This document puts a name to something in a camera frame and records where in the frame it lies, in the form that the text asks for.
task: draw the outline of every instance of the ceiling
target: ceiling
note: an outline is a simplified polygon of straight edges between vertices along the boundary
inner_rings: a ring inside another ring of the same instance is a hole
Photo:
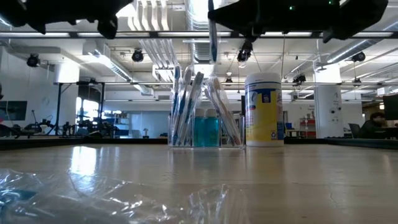
[[[169,0],[167,1],[169,5],[169,27],[172,30],[180,31],[187,29],[187,19],[185,16],[184,0]],[[385,15],[383,16],[381,22],[375,26],[370,27],[368,30],[379,31],[380,26],[386,21],[396,17],[398,20],[398,0],[390,0],[390,6],[387,8]],[[71,26],[69,23],[62,22],[56,24],[49,24],[47,26],[47,31],[92,31],[96,32],[96,23],[90,24],[87,21],[81,21],[76,26]],[[0,30],[9,30],[9,27],[0,25]],[[13,28],[14,31],[32,31],[29,26]],[[224,27],[218,27],[218,30],[226,30]],[[127,18],[119,18],[119,31],[130,31],[127,25]],[[151,75],[153,63],[150,58],[146,55],[144,51],[144,61],[140,63],[134,63],[131,59],[131,55],[135,48],[141,48],[139,40],[137,39],[116,39],[116,40],[97,40],[102,44],[106,44],[111,49],[111,56],[114,60],[117,60],[127,71],[140,81],[143,82],[154,82],[155,79]],[[186,67],[191,64],[192,56],[190,52],[190,44],[183,43],[183,39],[174,39],[173,46],[177,54],[178,62],[182,67]],[[292,81],[292,74],[288,74],[293,68],[300,65],[304,60],[313,57],[314,55],[324,55],[330,54],[339,48],[349,44],[353,40],[331,40],[327,44],[323,44],[319,41],[319,48],[317,48],[317,40],[315,39],[259,39],[254,44],[254,50],[251,58],[248,60],[246,67],[238,68],[238,63],[236,61],[236,54],[239,48],[243,44],[243,39],[225,39],[219,44],[219,56],[218,65],[216,66],[218,76],[221,80],[226,78],[226,73],[232,73],[232,79],[234,82],[241,81],[244,82],[245,77],[249,74],[255,72],[276,72],[283,74],[283,81]],[[99,81],[104,82],[115,82],[118,80],[115,74],[100,63],[93,62],[90,57],[83,55],[82,49],[85,43],[84,39],[29,39],[29,40],[10,40],[13,45],[23,45],[23,46],[34,46],[34,47],[59,47],[69,54],[74,55],[80,59],[80,63],[84,63],[83,71],[81,76],[84,77],[95,77]],[[390,39],[383,40],[382,42],[364,50],[366,54],[366,60],[377,57],[384,52],[398,47],[398,40]],[[62,63],[62,59],[53,58],[52,56],[41,55],[42,60],[48,60],[50,63]],[[391,52],[390,54],[380,57],[377,60],[372,60],[365,65],[358,67],[355,70],[349,70],[343,72],[353,65],[351,62],[340,62],[341,67],[341,78],[343,81],[351,80],[354,78],[355,73],[357,76],[376,71],[380,68],[392,65],[398,62],[398,50]],[[307,81],[312,81],[311,69],[303,71],[307,76]],[[382,82],[386,79],[389,81],[398,81],[398,73],[384,73],[382,75],[373,76],[366,79],[366,82]],[[112,90],[135,90],[133,87],[129,86],[112,86]]]

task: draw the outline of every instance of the pillar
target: pillar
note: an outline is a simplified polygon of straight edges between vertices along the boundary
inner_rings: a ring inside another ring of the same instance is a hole
[[[315,70],[316,83],[341,82],[338,64],[324,66],[326,70]],[[343,137],[343,116],[341,112],[341,87],[338,85],[318,85],[314,91],[315,125],[317,138]]]

